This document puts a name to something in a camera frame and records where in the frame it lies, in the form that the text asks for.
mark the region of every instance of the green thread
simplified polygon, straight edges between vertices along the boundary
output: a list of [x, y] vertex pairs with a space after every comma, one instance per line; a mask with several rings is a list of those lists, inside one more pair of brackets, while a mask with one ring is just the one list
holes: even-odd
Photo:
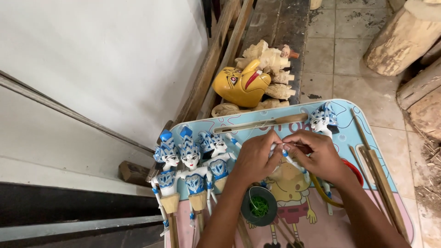
[[261, 196], [253, 196], [250, 199], [250, 210], [255, 217], [263, 217], [268, 213], [268, 202]]

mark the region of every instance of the red mouth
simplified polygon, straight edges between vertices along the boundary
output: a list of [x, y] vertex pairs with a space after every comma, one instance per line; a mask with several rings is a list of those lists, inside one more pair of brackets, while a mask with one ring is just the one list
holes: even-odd
[[247, 83], [245, 84], [245, 89], [248, 88], [248, 86], [256, 79], [262, 71], [255, 71], [254, 74], [248, 79]]

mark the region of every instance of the white wall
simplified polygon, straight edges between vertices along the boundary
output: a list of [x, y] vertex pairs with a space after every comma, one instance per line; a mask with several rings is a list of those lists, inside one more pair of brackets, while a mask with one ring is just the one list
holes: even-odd
[[0, 0], [0, 70], [153, 148], [207, 48], [200, 0]]
[[154, 160], [131, 145], [0, 86], [0, 181], [153, 196], [118, 179], [128, 160]]

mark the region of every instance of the blue and white headdress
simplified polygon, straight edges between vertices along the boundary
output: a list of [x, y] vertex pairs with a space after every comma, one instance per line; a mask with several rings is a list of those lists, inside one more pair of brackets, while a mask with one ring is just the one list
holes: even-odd
[[188, 127], [182, 128], [180, 135], [183, 141], [182, 144], [179, 144], [179, 151], [181, 152], [181, 157], [190, 154], [197, 154], [199, 156], [201, 155], [199, 153], [199, 147], [193, 141], [192, 134], [193, 131], [191, 131]]
[[173, 141], [172, 133], [169, 130], [162, 131], [159, 138], [162, 140], [160, 146], [155, 147], [155, 154], [153, 158], [158, 163], [164, 163], [162, 156], [179, 155], [178, 148]]
[[219, 134], [212, 134], [208, 131], [200, 131], [202, 152], [206, 153], [214, 149], [214, 144], [222, 142], [223, 139]]
[[310, 115], [311, 119], [325, 119], [325, 117], [329, 117], [329, 124], [331, 126], [337, 126], [337, 115], [332, 109], [331, 102], [327, 101], [324, 104], [320, 105], [314, 112]]

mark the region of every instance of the black spool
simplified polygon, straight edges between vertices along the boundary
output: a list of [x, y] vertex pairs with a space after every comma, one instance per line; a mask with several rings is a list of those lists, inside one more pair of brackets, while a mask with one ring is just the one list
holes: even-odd
[[[256, 217], [251, 213], [250, 199], [260, 196], [268, 203], [268, 213], [262, 217]], [[273, 194], [263, 187], [251, 187], [245, 193], [242, 200], [242, 206], [240, 207], [243, 217], [251, 224], [256, 226], [266, 226], [271, 224], [276, 218], [277, 214], [277, 202]]]

